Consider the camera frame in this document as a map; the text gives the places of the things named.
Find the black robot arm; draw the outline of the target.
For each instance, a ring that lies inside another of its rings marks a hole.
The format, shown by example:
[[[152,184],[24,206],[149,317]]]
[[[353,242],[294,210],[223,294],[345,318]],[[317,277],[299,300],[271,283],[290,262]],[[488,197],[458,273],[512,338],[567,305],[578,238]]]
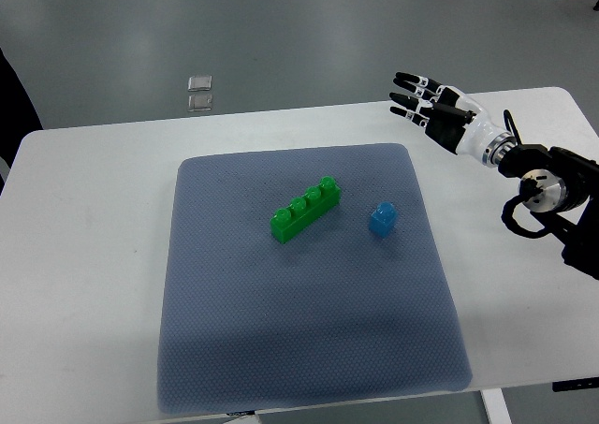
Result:
[[[518,194],[504,204],[504,225],[531,240],[555,236],[563,263],[597,279],[598,163],[561,147],[524,144],[509,110],[504,123],[516,145],[498,170],[519,179]]]

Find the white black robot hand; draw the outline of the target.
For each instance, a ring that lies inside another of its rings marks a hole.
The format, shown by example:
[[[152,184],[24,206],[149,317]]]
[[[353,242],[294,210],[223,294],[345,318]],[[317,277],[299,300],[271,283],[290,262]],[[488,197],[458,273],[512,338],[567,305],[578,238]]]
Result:
[[[455,86],[431,78],[398,72],[390,93],[390,111],[424,129],[427,137],[455,155],[470,155],[496,167],[518,143],[510,130],[495,124],[489,113]]]

